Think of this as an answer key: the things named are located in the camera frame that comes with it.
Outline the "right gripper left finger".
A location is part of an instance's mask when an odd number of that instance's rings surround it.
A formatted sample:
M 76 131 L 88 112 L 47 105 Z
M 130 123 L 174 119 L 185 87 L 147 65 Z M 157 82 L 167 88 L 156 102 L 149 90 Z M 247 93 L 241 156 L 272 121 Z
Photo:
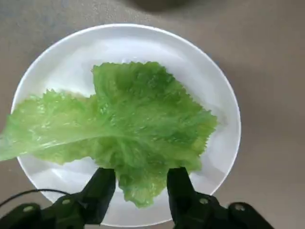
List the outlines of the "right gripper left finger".
M 113 169 L 99 168 L 82 191 L 69 194 L 45 188 L 45 192 L 62 194 L 51 206 L 23 203 L 0 218 L 2 229 L 83 229 L 100 225 L 106 215 L 116 187 Z

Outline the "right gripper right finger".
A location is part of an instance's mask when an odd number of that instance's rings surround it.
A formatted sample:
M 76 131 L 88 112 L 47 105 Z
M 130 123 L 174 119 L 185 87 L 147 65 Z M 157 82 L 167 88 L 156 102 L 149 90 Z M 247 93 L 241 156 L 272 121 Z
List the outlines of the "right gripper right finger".
M 234 202 L 223 207 L 214 196 L 195 191 L 184 167 L 168 171 L 167 190 L 175 229 L 273 228 L 245 202 Z

